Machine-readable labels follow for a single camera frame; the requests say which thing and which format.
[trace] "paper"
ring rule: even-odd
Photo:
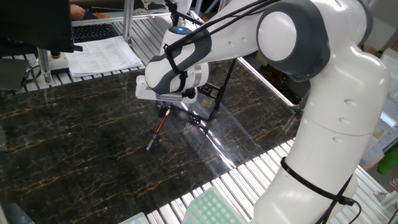
[[[82,52],[66,53],[69,71],[74,77],[84,77],[141,66],[123,37],[79,43]]]

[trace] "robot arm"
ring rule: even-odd
[[[358,48],[370,33],[371,18],[361,0],[234,0],[203,25],[206,29],[170,28],[163,44],[171,50],[149,62],[141,82],[159,95],[180,94],[206,83],[207,62],[260,50],[291,79],[311,81],[285,161],[336,195],[358,166],[387,96],[387,68]],[[355,190],[354,176],[344,196]],[[253,223],[319,223],[330,204],[280,169],[256,202]],[[335,206],[331,217],[342,208]]]

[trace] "marble table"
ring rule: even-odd
[[[223,84],[231,61],[209,82]],[[241,63],[209,123],[135,97],[143,70],[0,98],[0,202],[37,224],[117,224],[292,139],[300,117]],[[180,105],[208,116],[214,100]]]

